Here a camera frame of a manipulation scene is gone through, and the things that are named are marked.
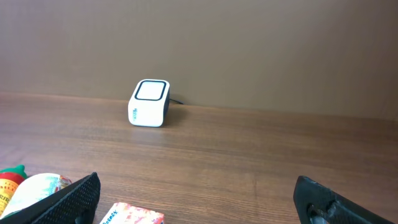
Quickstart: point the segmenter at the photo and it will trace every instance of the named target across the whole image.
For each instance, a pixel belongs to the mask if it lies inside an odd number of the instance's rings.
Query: wood grain
[[[95,223],[114,202],[173,224],[299,223],[299,175],[398,222],[397,147],[397,123],[375,119],[171,105],[140,128],[126,101],[0,93],[0,169],[96,171]]]

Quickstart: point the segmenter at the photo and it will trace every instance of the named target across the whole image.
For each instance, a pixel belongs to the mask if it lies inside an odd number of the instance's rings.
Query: pink package
[[[99,224],[164,224],[164,215],[152,210],[138,208],[128,203],[118,202]]]

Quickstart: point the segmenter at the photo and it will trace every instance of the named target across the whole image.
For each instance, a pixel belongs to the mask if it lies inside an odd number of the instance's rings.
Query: white cube device
[[[165,80],[141,80],[129,101],[129,121],[136,126],[159,127],[169,109],[170,84]]]

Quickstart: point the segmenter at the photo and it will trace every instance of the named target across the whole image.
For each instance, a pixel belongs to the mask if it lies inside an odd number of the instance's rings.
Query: wall
[[[396,0],[2,0],[0,91],[394,119]]]

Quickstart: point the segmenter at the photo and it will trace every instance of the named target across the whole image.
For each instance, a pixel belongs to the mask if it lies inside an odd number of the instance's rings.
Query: red and yellow bottle
[[[19,184],[27,178],[24,171],[23,165],[0,170],[0,215],[6,209]]]

